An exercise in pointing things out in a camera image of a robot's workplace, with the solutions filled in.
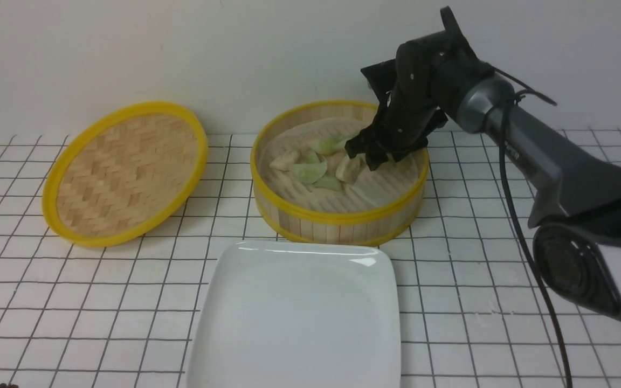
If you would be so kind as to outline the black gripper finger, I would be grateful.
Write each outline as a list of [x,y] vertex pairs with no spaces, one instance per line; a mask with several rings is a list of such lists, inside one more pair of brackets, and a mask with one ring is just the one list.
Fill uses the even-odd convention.
[[355,158],[358,155],[378,153],[378,142],[376,140],[375,130],[360,130],[359,133],[345,142],[344,149],[349,158]]

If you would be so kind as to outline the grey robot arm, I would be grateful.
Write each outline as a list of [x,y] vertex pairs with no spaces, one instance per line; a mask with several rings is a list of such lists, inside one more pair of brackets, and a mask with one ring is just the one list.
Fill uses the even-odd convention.
[[460,32],[402,44],[395,58],[361,69],[379,106],[346,145],[371,170],[427,147],[453,120],[485,134],[535,188],[528,227],[540,283],[580,307],[621,321],[621,166],[602,161],[518,106],[527,85],[481,61]]

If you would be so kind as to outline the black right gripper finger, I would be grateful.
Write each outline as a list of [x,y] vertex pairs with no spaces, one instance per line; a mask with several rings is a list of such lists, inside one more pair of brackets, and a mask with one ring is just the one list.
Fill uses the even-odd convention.
[[365,144],[365,164],[370,171],[375,171],[389,161],[402,161],[416,151],[414,145],[394,142],[367,142]]

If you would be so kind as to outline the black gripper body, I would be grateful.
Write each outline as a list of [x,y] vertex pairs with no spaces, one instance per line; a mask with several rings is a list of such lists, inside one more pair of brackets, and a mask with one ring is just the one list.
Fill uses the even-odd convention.
[[458,115],[464,97],[493,76],[461,32],[442,30],[401,44],[395,54],[397,82],[370,129],[378,142],[425,147],[428,134]]

